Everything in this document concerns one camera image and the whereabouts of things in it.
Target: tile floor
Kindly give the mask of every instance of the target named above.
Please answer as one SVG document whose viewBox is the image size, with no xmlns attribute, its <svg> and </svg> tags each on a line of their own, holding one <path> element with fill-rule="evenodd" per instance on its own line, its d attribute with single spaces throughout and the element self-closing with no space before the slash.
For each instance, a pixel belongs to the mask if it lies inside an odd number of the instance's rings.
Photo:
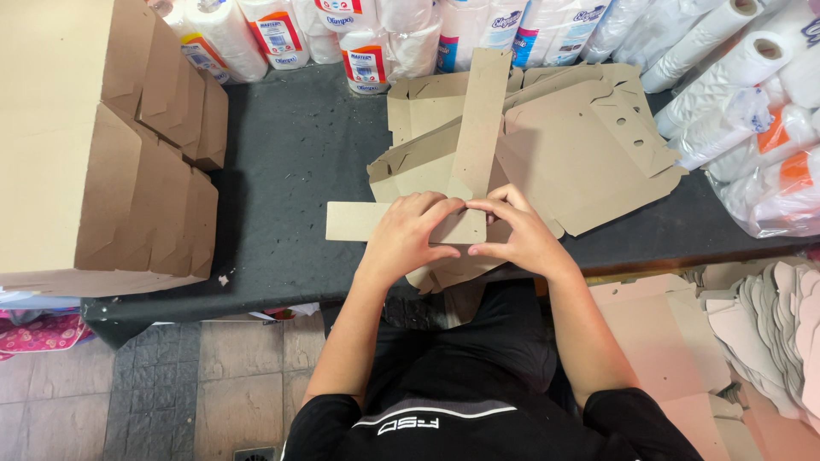
<svg viewBox="0 0 820 461">
<path fill-rule="evenodd" d="M 0 459 L 278 457 L 324 343 L 317 313 L 152 326 L 116 352 L 93 340 L 0 362 Z"/>
</svg>

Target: barcode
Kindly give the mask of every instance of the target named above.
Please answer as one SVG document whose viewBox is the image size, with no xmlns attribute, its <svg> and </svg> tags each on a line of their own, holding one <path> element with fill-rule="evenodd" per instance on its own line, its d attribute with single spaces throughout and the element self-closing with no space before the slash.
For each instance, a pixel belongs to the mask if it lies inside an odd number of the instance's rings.
<svg viewBox="0 0 820 461">
<path fill-rule="evenodd" d="M 272 35 L 268 38 L 271 40 L 271 45 L 275 47 L 280 47 L 282 45 L 287 44 L 287 42 L 285 41 L 285 37 L 281 35 Z"/>
<path fill-rule="evenodd" d="M 204 56 L 202 54 L 192 54 L 190 56 L 194 60 L 194 64 L 196 64 L 196 65 L 205 64 L 206 62 L 211 61 L 210 57 Z"/>
</svg>

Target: floor drain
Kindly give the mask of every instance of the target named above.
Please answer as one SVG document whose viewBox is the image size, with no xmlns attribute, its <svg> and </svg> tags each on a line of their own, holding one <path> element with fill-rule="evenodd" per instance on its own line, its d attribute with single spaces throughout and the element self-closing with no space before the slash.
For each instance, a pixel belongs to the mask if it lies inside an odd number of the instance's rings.
<svg viewBox="0 0 820 461">
<path fill-rule="evenodd" d="M 234 452 L 234 461 L 276 461 L 276 449 L 272 446 Z"/>
</svg>

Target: black pants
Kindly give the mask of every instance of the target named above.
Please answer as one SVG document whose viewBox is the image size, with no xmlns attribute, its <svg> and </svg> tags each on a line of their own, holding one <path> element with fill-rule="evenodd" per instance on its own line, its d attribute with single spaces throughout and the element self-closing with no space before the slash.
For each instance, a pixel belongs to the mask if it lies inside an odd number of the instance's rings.
<svg viewBox="0 0 820 461">
<path fill-rule="evenodd" d="M 338 311 L 323 311 L 326 335 Z M 487 284 L 472 322 L 444 331 L 420 331 L 379 323 L 367 401 L 378 401 L 390 383 L 433 349 L 491 362 L 520 379 L 532 394 L 543 394 L 558 356 L 549 345 L 532 279 Z"/>
</svg>

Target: white paper roll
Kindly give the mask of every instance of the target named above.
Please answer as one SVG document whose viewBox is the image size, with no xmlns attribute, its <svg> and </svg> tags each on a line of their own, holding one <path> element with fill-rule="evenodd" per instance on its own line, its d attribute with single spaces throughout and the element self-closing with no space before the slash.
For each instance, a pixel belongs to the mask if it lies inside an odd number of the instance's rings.
<svg viewBox="0 0 820 461">
<path fill-rule="evenodd" d="M 288 71 L 305 67 L 310 60 L 308 45 L 296 22 L 290 0 L 237 0 L 256 37 L 259 48 L 274 69 Z"/>
<path fill-rule="evenodd" d="M 572 64 L 607 5 L 608 0 L 532 0 L 512 44 L 512 64 L 526 69 Z"/>
<path fill-rule="evenodd" d="M 658 132 L 665 138 L 679 135 L 726 96 L 764 81 L 790 59 L 791 48 L 780 35 L 747 35 L 655 115 Z"/>
<path fill-rule="evenodd" d="M 648 6 L 649 0 L 613 0 L 581 49 L 581 59 L 590 63 L 606 61 Z"/>
<path fill-rule="evenodd" d="M 615 62 L 646 72 L 691 30 L 700 17 L 725 0 L 656 0 L 631 27 L 613 53 Z"/>
<path fill-rule="evenodd" d="M 759 30 L 774 32 L 783 37 L 797 57 L 820 42 L 820 4 L 817 0 L 787 2 Z"/>
<path fill-rule="evenodd" d="M 305 35 L 307 50 L 316 64 L 335 64 L 342 62 L 342 50 L 339 48 L 339 36 Z"/>
<path fill-rule="evenodd" d="M 762 88 L 769 97 L 769 107 L 771 109 L 783 107 L 791 102 L 789 95 L 786 94 L 786 90 L 783 89 L 783 82 L 780 80 L 779 74 L 780 72 L 776 72 L 772 74 L 771 77 L 760 82 L 760 88 Z"/>
<path fill-rule="evenodd" d="M 731 183 L 720 198 L 753 230 L 762 221 L 798 221 L 815 213 L 820 208 L 820 146 Z"/>
<path fill-rule="evenodd" d="M 669 140 L 667 147 L 683 156 L 675 164 L 692 171 L 751 135 L 767 131 L 773 121 L 767 105 L 768 97 L 760 88 L 738 90 Z"/>
<path fill-rule="evenodd" d="M 379 28 L 376 0 L 321 0 L 317 8 L 322 24 L 338 34 Z"/>
<path fill-rule="evenodd" d="M 794 57 L 778 74 L 792 101 L 803 107 L 820 107 L 820 45 Z"/>
<path fill-rule="evenodd" d="M 185 0 L 151 0 L 148 6 L 171 27 L 180 39 L 182 53 L 200 71 L 209 71 L 220 84 L 230 83 L 225 62 L 197 30 L 185 19 Z"/>
<path fill-rule="evenodd" d="M 376 14 L 388 32 L 417 32 L 430 24 L 433 0 L 376 0 Z"/>
<path fill-rule="evenodd" d="M 296 22 L 305 35 L 318 36 L 335 34 L 333 30 L 325 27 L 324 19 L 319 17 L 319 11 L 314 0 L 294 0 L 294 11 L 296 11 Z"/>
<path fill-rule="evenodd" d="M 646 93 L 670 89 L 686 71 L 705 58 L 761 11 L 757 0 L 726 0 L 710 11 L 686 36 L 641 77 Z"/>
<path fill-rule="evenodd" d="M 439 5 L 435 5 L 429 20 L 430 24 L 425 29 L 409 34 L 389 35 L 390 50 L 395 56 L 393 71 L 387 75 L 390 84 L 395 84 L 398 79 L 416 79 L 433 74 L 441 32 Z"/>
<path fill-rule="evenodd" d="M 440 5 L 443 23 L 436 68 L 444 73 L 469 71 L 472 49 L 484 33 L 490 1 L 443 0 Z"/>
<path fill-rule="evenodd" d="M 478 47 L 510 49 L 526 4 L 526 0 L 490 0 L 490 12 Z"/>
<path fill-rule="evenodd" d="M 265 76 L 267 62 L 236 0 L 188 0 L 184 6 L 185 19 L 219 53 L 232 79 L 250 83 Z"/>
<path fill-rule="evenodd" d="M 393 70 L 387 31 L 363 30 L 339 35 L 350 89 L 359 94 L 384 93 Z"/>
<path fill-rule="evenodd" d="M 730 182 L 782 162 L 801 149 L 820 143 L 820 136 L 811 126 L 808 109 L 786 104 L 772 111 L 774 122 L 769 130 L 752 140 L 730 149 L 708 165 L 715 179 Z"/>
</svg>

